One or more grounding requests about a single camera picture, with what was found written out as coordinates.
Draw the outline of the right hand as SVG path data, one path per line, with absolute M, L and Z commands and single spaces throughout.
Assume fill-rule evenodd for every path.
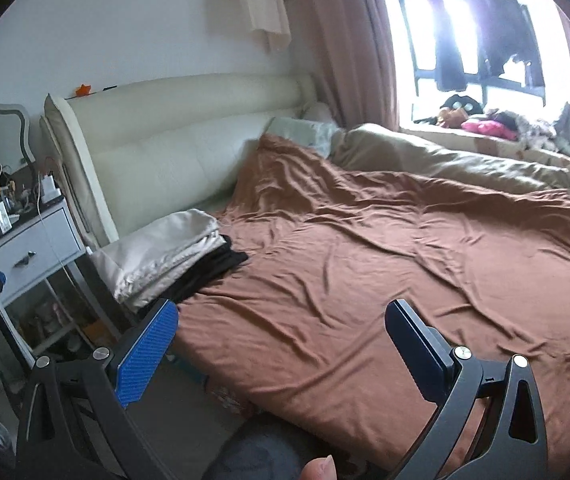
M 328 455 L 310 460 L 303 467 L 299 480 L 337 480 L 334 458 Z

